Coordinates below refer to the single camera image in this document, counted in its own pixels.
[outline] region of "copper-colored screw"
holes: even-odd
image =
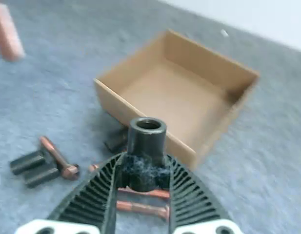
[[[0,3],[0,53],[8,61],[15,61],[25,56],[8,7],[2,3]]]
[[[155,207],[135,202],[117,201],[117,209],[121,211],[131,211],[149,215],[156,215],[163,218],[166,221],[169,221],[170,209],[168,206]]]
[[[99,168],[100,165],[99,163],[97,164],[91,164],[88,167],[88,170],[90,172],[96,170],[97,168]],[[145,195],[145,196],[154,196],[154,197],[159,197],[159,198],[164,198],[164,199],[169,199],[170,198],[170,193],[168,191],[165,190],[153,190],[150,192],[145,192],[145,193],[141,193],[141,192],[136,192],[130,188],[118,188],[118,191],[122,191],[125,193],[131,193],[131,194],[139,194],[139,195]]]
[[[155,196],[159,198],[164,198],[164,199],[169,199],[170,198],[170,193],[165,191],[165,190],[153,190],[145,193],[141,192],[136,192],[130,188],[118,188],[118,191],[122,191],[125,193],[131,193],[131,194],[139,194],[139,195],[145,195],[145,196]]]
[[[53,156],[56,162],[61,166],[61,176],[68,180],[76,180],[79,178],[79,166],[78,164],[70,164],[62,156],[60,151],[56,149],[55,145],[45,136],[40,138],[42,146],[44,146],[49,153]]]

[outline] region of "gray carpet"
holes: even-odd
[[[89,163],[108,158],[102,139],[119,124],[101,109],[93,78],[167,28],[261,73],[195,173],[245,234],[301,233],[300,52],[155,0],[6,2],[27,57],[0,58],[0,234],[47,217],[78,184],[58,178],[29,190],[8,162],[35,150],[42,134],[80,164],[82,177]],[[157,218],[118,215],[118,234],[166,228]]]

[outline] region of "box bottom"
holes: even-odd
[[[234,100],[206,79],[162,59],[118,93],[193,150],[216,130]]]

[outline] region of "white wall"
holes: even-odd
[[[301,50],[301,0],[162,0]]]

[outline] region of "cardboard box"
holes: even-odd
[[[95,80],[100,103],[128,125],[167,124],[166,151],[191,169],[237,115],[258,74],[168,31]]]

